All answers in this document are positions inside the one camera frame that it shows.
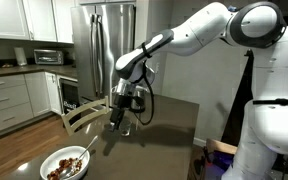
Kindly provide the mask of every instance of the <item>bowl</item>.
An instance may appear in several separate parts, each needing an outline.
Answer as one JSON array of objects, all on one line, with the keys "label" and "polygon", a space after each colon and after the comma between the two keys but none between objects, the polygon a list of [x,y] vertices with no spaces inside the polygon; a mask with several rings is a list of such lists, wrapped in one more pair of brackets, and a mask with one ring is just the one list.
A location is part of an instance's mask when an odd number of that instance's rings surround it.
[{"label": "bowl", "polygon": [[[78,158],[83,152],[85,151],[85,148],[81,146],[69,146],[63,149],[60,149],[53,154],[51,154],[40,168],[40,175],[43,179],[47,180],[47,175],[51,172],[59,168],[59,162],[62,159],[69,159],[69,158]],[[78,180],[86,173],[88,169],[90,161],[90,153],[87,151],[84,154],[84,157],[82,159],[82,168],[81,170],[75,174],[72,177],[67,178],[67,180]]]}]

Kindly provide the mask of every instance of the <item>stainless steel refrigerator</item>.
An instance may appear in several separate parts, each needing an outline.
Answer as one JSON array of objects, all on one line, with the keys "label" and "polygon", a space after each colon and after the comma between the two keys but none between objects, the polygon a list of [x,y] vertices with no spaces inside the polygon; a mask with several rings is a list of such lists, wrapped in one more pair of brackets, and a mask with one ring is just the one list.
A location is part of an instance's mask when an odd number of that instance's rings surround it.
[{"label": "stainless steel refrigerator", "polygon": [[119,78],[117,59],[134,49],[132,4],[79,6],[71,9],[80,103],[109,96]]}]

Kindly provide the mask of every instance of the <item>drawer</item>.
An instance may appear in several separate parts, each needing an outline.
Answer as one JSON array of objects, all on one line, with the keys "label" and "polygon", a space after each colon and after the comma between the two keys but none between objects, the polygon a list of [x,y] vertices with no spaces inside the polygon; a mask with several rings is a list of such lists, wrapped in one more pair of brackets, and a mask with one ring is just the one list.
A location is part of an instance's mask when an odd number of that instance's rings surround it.
[{"label": "drawer", "polygon": [[0,89],[19,86],[25,84],[24,76],[15,75],[15,76],[3,76],[0,77]]},{"label": "drawer", "polygon": [[0,110],[29,102],[26,85],[0,89]]},{"label": "drawer", "polygon": [[21,104],[0,111],[0,130],[33,118],[30,103]]}]

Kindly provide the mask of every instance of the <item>dark countertop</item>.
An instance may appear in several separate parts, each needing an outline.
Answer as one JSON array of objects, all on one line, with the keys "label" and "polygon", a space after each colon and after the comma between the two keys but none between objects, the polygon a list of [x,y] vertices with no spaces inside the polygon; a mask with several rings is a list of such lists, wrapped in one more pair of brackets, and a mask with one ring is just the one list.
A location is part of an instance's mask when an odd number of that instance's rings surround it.
[{"label": "dark countertop", "polygon": [[0,77],[33,73],[33,72],[43,72],[43,71],[77,79],[76,68],[73,68],[72,65],[65,65],[65,66],[27,65],[27,66],[15,66],[11,68],[0,68]]},{"label": "dark countertop", "polygon": [[[155,96],[155,107],[155,116],[148,126],[136,128],[134,115],[127,114],[135,122],[128,137],[122,137],[119,131],[108,131],[108,113],[57,144],[55,149],[35,157],[25,170],[15,170],[3,179],[39,180],[40,166],[49,155],[68,146],[86,147],[95,135],[99,135],[99,140],[89,149],[92,155],[83,180],[187,179],[199,106]],[[146,108],[143,121],[151,112],[150,107]]]}]

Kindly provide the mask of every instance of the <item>toaster oven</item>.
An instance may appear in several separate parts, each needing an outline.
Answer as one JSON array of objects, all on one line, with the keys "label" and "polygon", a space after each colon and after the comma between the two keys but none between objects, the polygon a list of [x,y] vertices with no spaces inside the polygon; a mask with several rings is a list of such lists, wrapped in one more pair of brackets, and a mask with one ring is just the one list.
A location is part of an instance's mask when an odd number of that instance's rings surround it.
[{"label": "toaster oven", "polygon": [[47,50],[47,49],[35,49],[34,58],[36,64],[54,64],[63,65],[64,57],[63,51]]}]

